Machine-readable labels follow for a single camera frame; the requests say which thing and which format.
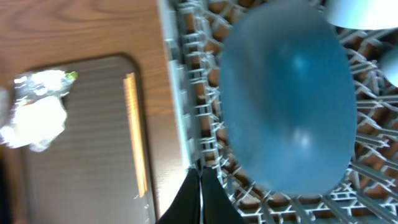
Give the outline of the small light blue bowl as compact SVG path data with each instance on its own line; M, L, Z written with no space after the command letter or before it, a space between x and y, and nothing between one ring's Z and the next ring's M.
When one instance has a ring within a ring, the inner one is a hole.
M347 29L397 28L397 0L329 0L324 15L330 24Z

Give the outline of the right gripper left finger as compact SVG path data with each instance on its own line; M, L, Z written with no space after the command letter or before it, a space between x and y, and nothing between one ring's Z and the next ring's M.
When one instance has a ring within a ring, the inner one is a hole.
M157 221L157 224L199 223L200 176L196 169L190 169L172 204Z

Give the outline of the large blue plate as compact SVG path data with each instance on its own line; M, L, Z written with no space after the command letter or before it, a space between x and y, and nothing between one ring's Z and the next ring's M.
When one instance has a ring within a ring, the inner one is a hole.
M229 145L268 190L330 192L354 151L357 107L343 46L308 1L251 9L223 39L219 74Z

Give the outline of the light blue cup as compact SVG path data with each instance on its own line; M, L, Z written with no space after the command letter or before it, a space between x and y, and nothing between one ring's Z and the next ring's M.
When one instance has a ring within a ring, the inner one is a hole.
M379 68L388 82L395 87L398 84L397 47L386 52L379 60Z

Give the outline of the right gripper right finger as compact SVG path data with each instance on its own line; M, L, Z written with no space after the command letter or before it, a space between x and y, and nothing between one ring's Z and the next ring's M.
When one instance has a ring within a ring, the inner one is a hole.
M227 197L214 169L210 167L203 168L201 186L205 224L246 223Z

